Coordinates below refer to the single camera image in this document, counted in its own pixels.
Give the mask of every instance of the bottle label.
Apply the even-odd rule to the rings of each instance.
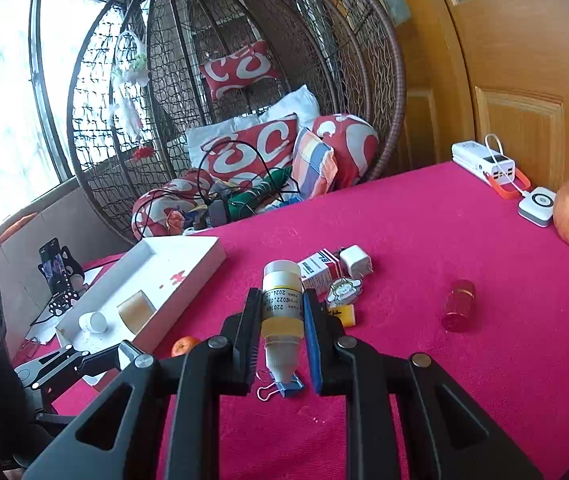
[[[302,320],[302,293],[293,288],[278,286],[262,296],[262,319],[292,317]]]

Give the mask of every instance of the screw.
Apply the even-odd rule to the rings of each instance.
[[[223,335],[215,335],[209,339],[210,348],[224,348],[229,344],[229,340]]]
[[[153,364],[153,356],[149,354],[138,355],[133,364],[138,368],[149,368]]]
[[[431,358],[427,354],[415,354],[411,361],[418,368],[428,368],[431,365]]]
[[[358,340],[352,335],[343,335],[337,340],[337,345],[340,348],[353,348],[358,344]]]

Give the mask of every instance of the rattan chair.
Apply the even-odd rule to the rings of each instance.
[[[130,98],[154,156],[132,159],[138,140],[116,119],[112,70],[144,44],[149,84]],[[261,80],[212,102],[198,66],[265,40],[282,79]],[[378,132],[363,181],[378,178],[400,133],[406,102],[399,43],[378,0],[109,0],[93,23],[69,88],[74,172],[95,211],[134,242],[132,207],[143,193],[190,167],[187,128],[259,113],[306,84],[322,114],[348,112]]]

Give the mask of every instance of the orange lanyard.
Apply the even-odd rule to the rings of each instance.
[[[506,198],[507,200],[513,200],[514,198],[521,198],[522,195],[520,195],[520,192],[517,191],[516,189],[507,191],[502,186],[500,186],[500,184],[498,184],[490,174],[485,173],[484,175],[485,178],[487,179],[489,186],[495,189],[498,195],[500,195],[502,198]],[[527,178],[527,176],[524,173],[522,173],[522,171],[518,170],[517,168],[515,168],[515,176],[520,182],[524,184],[522,188],[523,190],[526,191],[531,187],[531,181]]]

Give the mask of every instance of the white pillow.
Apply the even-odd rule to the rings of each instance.
[[[312,130],[313,121],[320,115],[317,99],[306,85],[301,86],[295,92],[286,94],[276,104],[269,106],[260,117],[251,114],[247,117],[233,117],[221,123],[188,129],[185,133],[191,166],[197,168],[200,165],[206,154],[202,146],[210,140],[246,130],[256,124],[277,121],[293,114],[298,116],[298,136],[306,128]]]
[[[260,122],[267,123],[292,114],[298,116],[298,135],[305,128],[311,130],[313,121],[320,115],[317,99],[306,85],[286,94],[276,104],[269,106],[267,111],[260,115]]]
[[[251,126],[260,124],[258,115],[251,114],[247,117],[232,117],[226,121],[217,124],[208,124],[207,126],[199,126],[197,128],[189,128],[186,134],[186,143],[189,147],[189,158],[191,159],[191,167],[200,166],[206,150],[202,146],[216,137],[224,137],[231,135],[240,130],[246,130]]]

